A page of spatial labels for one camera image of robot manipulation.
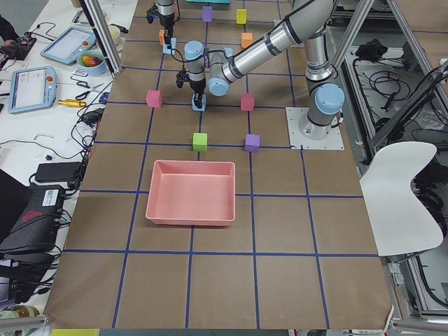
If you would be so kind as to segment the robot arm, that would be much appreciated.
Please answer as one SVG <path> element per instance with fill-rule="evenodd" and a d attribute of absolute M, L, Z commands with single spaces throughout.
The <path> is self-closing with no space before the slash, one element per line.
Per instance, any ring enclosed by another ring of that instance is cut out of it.
<path fill-rule="evenodd" d="M 174 1 L 158 0 L 156 1 L 157 12 L 160 24 L 164 29 L 164 44 L 168 49 L 172 48 L 172 37 L 174 33 Z"/>
<path fill-rule="evenodd" d="M 280 55 L 293 45 L 304 45 L 307 68 L 305 76 L 311 98 L 318 87 L 331 83 L 335 66 L 328 59 L 326 49 L 326 22 L 332 12 L 332 1 L 294 1 L 292 10 L 277 25 L 248 47 L 230 54 L 228 48 L 206 49 L 199 41 L 189 41 L 184 46 L 187 64 L 176 75 L 176 85 L 189 83 L 194 94 L 192 107 L 203 111 L 204 89 L 222 97 L 230 84 L 245 77 L 252 70 Z"/>

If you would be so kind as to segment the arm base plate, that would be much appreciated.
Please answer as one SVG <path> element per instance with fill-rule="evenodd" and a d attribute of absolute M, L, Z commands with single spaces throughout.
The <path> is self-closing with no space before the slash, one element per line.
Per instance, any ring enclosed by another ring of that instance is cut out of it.
<path fill-rule="evenodd" d="M 295 150 L 343 151 L 340 123 L 335 115 L 326 126 L 317 126 L 308 119 L 308 108 L 286 107 L 290 148 Z"/>

